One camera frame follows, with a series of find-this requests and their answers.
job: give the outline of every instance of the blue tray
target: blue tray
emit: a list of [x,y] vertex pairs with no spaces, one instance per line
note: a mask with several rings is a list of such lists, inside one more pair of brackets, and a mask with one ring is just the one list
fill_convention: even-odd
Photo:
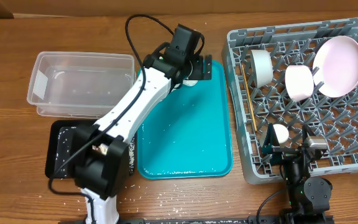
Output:
[[183,85],[149,114],[137,132],[137,167],[148,179],[220,177],[233,167],[222,65],[212,80]]

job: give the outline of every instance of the gray dish rack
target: gray dish rack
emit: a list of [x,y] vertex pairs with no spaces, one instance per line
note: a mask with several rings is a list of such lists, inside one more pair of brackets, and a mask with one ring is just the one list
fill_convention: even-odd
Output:
[[[284,74],[289,65],[310,68],[318,49],[330,38],[346,35],[358,42],[358,18],[309,22],[283,26],[232,30],[222,51],[224,69],[234,104],[237,143],[245,180],[250,184],[282,181],[278,167],[264,160],[259,136],[268,123],[288,127],[286,146],[301,141],[301,125],[308,124],[317,135],[328,139],[329,151],[310,165],[311,175],[358,172],[358,87],[340,98],[328,98],[315,87],[312,97],[292,101],[285,89]],[[249,80],[250,50],[270,52],[273,82],[262,88],[248,83],[257,130],[250,115],[241,65]]]

